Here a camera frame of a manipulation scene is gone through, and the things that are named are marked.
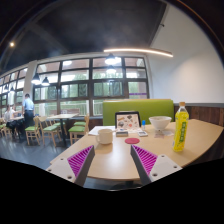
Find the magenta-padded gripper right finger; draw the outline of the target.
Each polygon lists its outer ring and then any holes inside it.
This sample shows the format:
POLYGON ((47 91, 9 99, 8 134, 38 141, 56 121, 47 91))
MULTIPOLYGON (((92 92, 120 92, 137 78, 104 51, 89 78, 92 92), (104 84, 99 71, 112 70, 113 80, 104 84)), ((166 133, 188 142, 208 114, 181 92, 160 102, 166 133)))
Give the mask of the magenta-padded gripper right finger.
POLYGON ((131 146, 130 154, 143 186, 181 170, 167 155, 155 155, 137 145, 131 146))

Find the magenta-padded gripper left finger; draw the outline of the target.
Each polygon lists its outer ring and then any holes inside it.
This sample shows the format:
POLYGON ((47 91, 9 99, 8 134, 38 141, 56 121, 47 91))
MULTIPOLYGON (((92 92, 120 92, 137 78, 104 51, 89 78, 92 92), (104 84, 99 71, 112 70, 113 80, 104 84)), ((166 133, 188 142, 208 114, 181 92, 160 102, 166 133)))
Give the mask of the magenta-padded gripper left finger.
POLYGON ((68 158, 57 159, 47 168, 47 171, 76 185, 83 186, 94 156, 94 146, 91 145, 68 158))

